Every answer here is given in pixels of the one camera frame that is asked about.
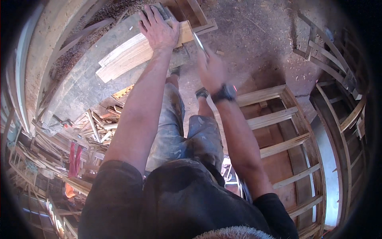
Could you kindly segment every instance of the person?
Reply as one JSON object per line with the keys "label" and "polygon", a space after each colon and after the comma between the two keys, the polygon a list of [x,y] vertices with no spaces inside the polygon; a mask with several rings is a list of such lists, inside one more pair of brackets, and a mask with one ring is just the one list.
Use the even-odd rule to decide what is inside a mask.
{"label": "person", "polygon": [[[166,78],[180,23],[171,18],[167,24],[155,7],[144,9],[147,16],[140,12],[139,28],[154,53],[126,100],[86,199],[79,238],[298,238],[227,83],[227,68],[207,47],[206,54],[198,53],[205,88],[196,92],[199,112],[183,137],[179,71]],[[224,189],[223,148],[208,94],[252,204]]]}

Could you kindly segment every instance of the red cloth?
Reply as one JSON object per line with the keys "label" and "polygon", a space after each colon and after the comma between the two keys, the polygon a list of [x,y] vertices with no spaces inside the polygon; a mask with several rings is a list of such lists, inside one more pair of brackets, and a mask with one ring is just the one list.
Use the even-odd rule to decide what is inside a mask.
{"label": "red cloth", "polygon": [[71,143],[70,145],[70,154],[69,154],[69,159],[70,159],[70,165],[69,165],[69,177],[77,177],[78,171],[79,171],[79,163],[80,163],[80,157],[82,153],[82,146],[79,145],[77,147],[77,153],[76,157],[74,157],[74,147],[75,143]]}

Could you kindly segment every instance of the camouflage shorts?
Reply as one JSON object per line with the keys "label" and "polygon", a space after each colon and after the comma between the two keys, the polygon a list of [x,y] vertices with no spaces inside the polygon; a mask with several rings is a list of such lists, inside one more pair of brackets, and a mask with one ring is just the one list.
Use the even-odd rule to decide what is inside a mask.
{"label": "camouflage shorts", "polygon": [[178,89],[165,85],[158,132],[147,159],[146,171],[176,159],[198,158],[221,171],[224,158],[219,126],[211,117],[193,115],[189,119],[187,138],[184,137],[185,106]]}

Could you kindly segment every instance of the dirt floor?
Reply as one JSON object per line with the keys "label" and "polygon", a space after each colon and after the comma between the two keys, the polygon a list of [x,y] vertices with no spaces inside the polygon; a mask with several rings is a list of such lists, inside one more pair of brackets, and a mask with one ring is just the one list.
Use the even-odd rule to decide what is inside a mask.
{"label": "dirt floor", "polygon": [[[152,1],[126,0],[112,3],[96,14],[90,24],[109,17],[118,20],[125,10],[128,10],[126,16],[129,16],[141,9],[146,2]],[[230,82],[236,86],[238,94],[286,83],[311,122],[316,112],[309,102],[309,94],[322,75],[322,70],[292,52],[293,48],[305,51],[309,35],[309,26],[296,13],[301,11],[322,30],[330,29],[336,38],[348,22],[341,9],[329,0],[204,0],[201,7],[207,18],[215,18],[219,29],[201,35],[200,39],[212,50],[224,52],[223,59],[228,65]],[[63,67],[65,70],[57,74],[56,80],[65,76],[83,53],[110,27],[113,24],[90,35],[62,56],[56,67]],[[318,37],[316,42],[323,46]],[[184,130],[187,133],[188,119],[198,111],[194,92],[201,87],[201,83],[196,66],[197,48],[194,42],[188,42],[185,46],[191,59],[181,67],[179,90],[186,108]],[[325,60],[316,51],[313,55]],[[216,108],[211,101],[210,103],[218,122],[221,122]],[[109,98],[93,110],[102,114],[107,106],[114,104],[116,101]],[[223,143],[226,145],[221,125],[220,128]]]}

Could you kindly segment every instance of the black watch strap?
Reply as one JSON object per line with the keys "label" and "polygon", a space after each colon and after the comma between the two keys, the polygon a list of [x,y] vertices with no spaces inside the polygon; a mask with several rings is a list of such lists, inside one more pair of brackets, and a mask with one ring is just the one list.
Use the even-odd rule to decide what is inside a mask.
{"label": "black watch strap", "polygon": [[223,84],[218,92],[211,95],[212,102],[217,104],[218,102],[226,99],[228,101],[234,101],[236,98],[236,89],[233,85]]}

